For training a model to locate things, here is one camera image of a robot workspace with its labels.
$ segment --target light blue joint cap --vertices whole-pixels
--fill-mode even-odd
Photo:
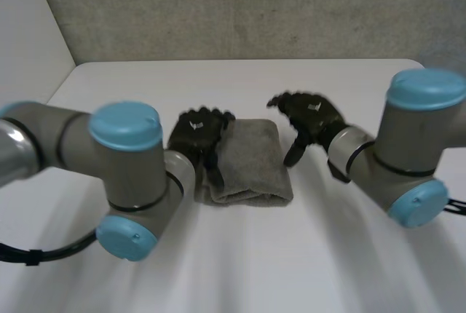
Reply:
[[[95,236],[105,250],[130,261],[143,260],[157,244],[157,238],[146,227],[115,215],[103,218]]]
[[[436,111],[466,98],[466,79],[440,69],[410,69],[396,74],[387,102],[409,111]]]
[[[12,102],[12,103],[6,104],[2,108],[0,108],[0,118],[4,117],[14,107],[21,106],[22,104],[29,104],[29,103],[38,103],[38,102],[34,102],[33,100],[22,100],[19,102]]]
[[[145,151],[162,142],[159,114],[141,102],[111,103],[90,118],[89,131],[101,145],[117,151]]]
[[[388,216],[401,226],[414,228],[434,219],[448,202],[445,185],[439,180],[431,180],[399,197],[388,210]]]

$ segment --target folded towel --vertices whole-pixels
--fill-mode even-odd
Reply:
[[[284,206],[293,199],[277,125],[270,120],[231,122],[218,147],[218,168],[225,187],[216,189],[204,175],[195,194],[198,202]]]

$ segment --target concrete wall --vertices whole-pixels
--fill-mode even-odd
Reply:
[[[77,63],[413,58],[466,49],[466,0],[48,0]]]

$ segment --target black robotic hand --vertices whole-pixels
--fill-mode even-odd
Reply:
[[[182,153],[195,169],[202,163],[209,181],[221,189],[224,179],[217,165],[216,146],[232,120],[235,120],[233,114],[222,113],[217,108],[211,111],[202,107],[182,113],[168,140],[168,149]]]
[[[334,137],[333,132],[339,132],[347,126],[343,116],[322,95],[285,92],[267,103],[267,107],[275,106],[289,118],[291,125],[298,131],[298,137],[283,161],[287,167],[294,166],[310,144],[320,144],[327,151]],[[329,167],[333,174],[334,167],[330,164]]]

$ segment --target white table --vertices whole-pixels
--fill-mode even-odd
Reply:
[[[140,100],[162,118],[166,141],[178,114],[202,104],[277,123],[283,151],[295,132],[268,99],[321,92],[348,122],[376,133],[391,77],[411,60],[225,60],[90,63],[50,104],[85,111]],[[461,161],[447,151],[438,177],[465,198]],[[285,208],[208,207],[185,199],[156,250],[141,263],[98,243],[39,267],[0,264],[0,312],[464,312],[466,218],[441,215],[405,230],[365,195],[330,176],[310,148],[290,170]],[[106,213],[100,181],[50,169],[0,191],[1,241],[53,249]]]

